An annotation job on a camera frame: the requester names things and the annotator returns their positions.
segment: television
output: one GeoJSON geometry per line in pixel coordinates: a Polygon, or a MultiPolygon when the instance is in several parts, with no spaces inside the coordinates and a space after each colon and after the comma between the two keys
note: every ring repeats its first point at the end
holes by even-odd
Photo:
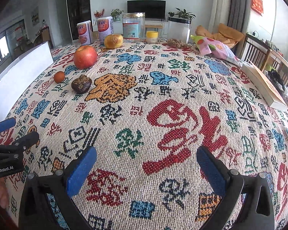
{"type": "Polygon", "coordinates": [[[165,1],[160,0],[127,1],[127,13],[145,13],[146,18],[165,19],[165,1]]]}

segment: screw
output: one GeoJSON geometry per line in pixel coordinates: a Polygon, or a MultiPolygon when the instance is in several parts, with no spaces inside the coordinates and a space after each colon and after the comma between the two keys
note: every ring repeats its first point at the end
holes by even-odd
{"type": "Polygon", "coordinates": [[[266,175],[265,175],[264,173],[262,173],[262,172],[259,173],[259,176],[260,176],[261,178],[263,178],[263,179],[266,178],[266,175]]]}
{"type": "Polygon", "coordinates": [[[235,170],[235,169],[231,169],[231,170],[230,170],[230,173],[231,173],[232,175],[237,175],[237,174],[239,174],[238,170],[235,170]]]}
{"type": "Polygon", "coordinates": [[[63,174],[63,170],[57,170],[57,171],[55,172],[55,174],[56,174],[57,176],[60,176],[60,175],[63,174]]]}
{"type": "Polygon", "coordinates": [[[28,179],[32,179],[34,177],[34,173],[28,174],[28,179]]]}

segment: pink snack bag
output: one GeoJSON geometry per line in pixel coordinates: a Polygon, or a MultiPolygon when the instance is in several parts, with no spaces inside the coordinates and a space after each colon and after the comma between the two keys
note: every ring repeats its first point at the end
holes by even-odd
{"type": "Polygon", "coordinates": [[[227,60],[239,67],[242,67],[242,63],[239,59],[234,55],[231,49],[222,42],[194,35],[191,35],[191,39],[196,43],[196,46],[200,50],[200,54],[206,55],[211,53],[215,58],[227,60]]]}

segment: gray curtain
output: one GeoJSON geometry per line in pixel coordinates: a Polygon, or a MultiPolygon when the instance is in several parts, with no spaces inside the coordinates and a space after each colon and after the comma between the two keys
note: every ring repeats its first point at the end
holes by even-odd
{"type": "Polygon", "coordinates": [[[242,31],[245,17],[246,0],[231,0],[227,26],[242,31]]]}

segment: blue gripper pad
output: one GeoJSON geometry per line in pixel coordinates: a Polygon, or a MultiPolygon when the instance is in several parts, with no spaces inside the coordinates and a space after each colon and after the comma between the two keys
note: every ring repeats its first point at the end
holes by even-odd
{"type": "Polygon", "coordinates": [[[88,152],[82,160],[80,160],[80,163],[73,170],[66,182],[66,192],[70,198],[79,193],[86,177],[97,160],[96,149],[92,146],[88,146],[87,148],[89,148],[88,152]]]}
{"type": "Polygon", "coordinates": [[[203,147],[199,147],[196,151],[196,159],[201,169],[203,170],[208,182],[210,183],[214,193],[220,196],[226,194],[226,181],[219,172],[214,162],[204,151],[203,147]]]}
{"type": "Polygon", "coordinates": [[[16,119],[15,118],[9,118],[7,120],[4,120],[0,122],[0,132],[6,131],[9,128],[12,128],[16,125],[16,119]]]}

